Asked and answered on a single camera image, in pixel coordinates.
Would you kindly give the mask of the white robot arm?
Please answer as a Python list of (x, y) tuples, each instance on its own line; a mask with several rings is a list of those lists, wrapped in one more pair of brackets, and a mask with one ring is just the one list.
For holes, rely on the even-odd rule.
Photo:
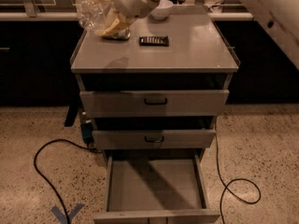
[[(87, 28), (99, 35), (113, 35), (144, 18), (161, 0), (84, 0), (82, 11), (90, 15)], [(239, 0), (299, 66), (299, 0)]]

